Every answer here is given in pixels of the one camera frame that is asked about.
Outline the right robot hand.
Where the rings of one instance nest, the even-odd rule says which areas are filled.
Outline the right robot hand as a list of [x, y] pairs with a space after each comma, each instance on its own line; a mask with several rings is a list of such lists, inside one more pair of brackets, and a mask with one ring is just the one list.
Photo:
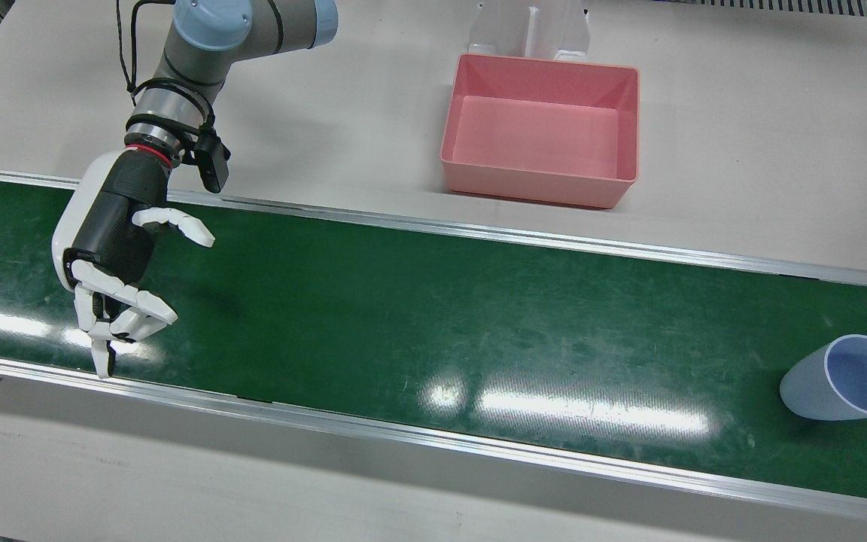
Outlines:
[[100, 155], [54, 230], [53, 265], [75, 298], [77, 326], [101, 379], [116, 367], [115, 343], [141, 342], [178, 320], [166, 301], [138, 286], [159, 231], [171, 227], [199, 246], [214, 244], [200, 219], [166, 203], [171, 171], [171, 161], [148, 145]]

